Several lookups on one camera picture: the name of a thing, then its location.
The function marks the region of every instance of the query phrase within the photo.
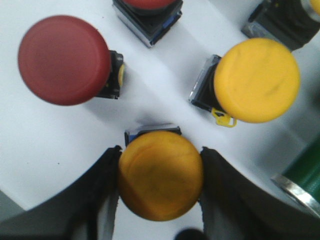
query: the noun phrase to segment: yellow button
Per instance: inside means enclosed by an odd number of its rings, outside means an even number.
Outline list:
[[[152,221],[180,217],[197,202],[203,164],[184,137],[154,131],[132,141],[119,160],[118,189],[126,206]]]
[[[285,113],[300,87],[298,64],[282,44],[252,38],[231,48],[218,64],[214,92],[233,118],[263,123]]]
[[[313,10],[320,16],[320,0],[310,0]]]

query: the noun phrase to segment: green object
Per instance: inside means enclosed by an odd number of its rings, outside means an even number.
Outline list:
[[[320,136],[272,180],[320,218]]]

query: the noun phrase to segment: black object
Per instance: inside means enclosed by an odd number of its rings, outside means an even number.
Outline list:
[[[0,239],[98,240],[102,234],[103,239],[111,240],[119,198],[117,172],[120,150],[119,146],[109,148],[85,174],[61,193],[29,211],[0,222]]]
[[[214,75],[220,60],[220,56],[213,55],[206,61],[189,96],[189,102],[191,104],[210,113],[213,108],[224,112],[214,92]]]
[[[111,72],[106,85],[96,95],[98,98],[118,99],[120,96],[120,88],[123,82],[124,56],[116,51],[110,51],[111,54]]]
[[[174,240],[209,240],[206,235],[194,228],[188,228],[179,232]]]
[[[242,32],[249,38],[265,37],[296,50],[320,29],[320,16],[305,0],[264,0],[251,14]]]
[[[177,0],[160,12],[148,12],[132,8],[122,0],[113,0],[118,17],[148,48],[155,45],[178,21],[182,15],[182,4],[182,0]]]
[[[319,240],[320,220],[257,187],[204,147],[204,233],[217,240]]]
[[[179,135],[182,134],[179,126],[175,126],[174,124],[170,123],[162,125],[142,126],[136,129],[128,129],[124,132],[125,146],[128,146],[128,144],[135,140],[137,137],[154,131],[169,131]]]

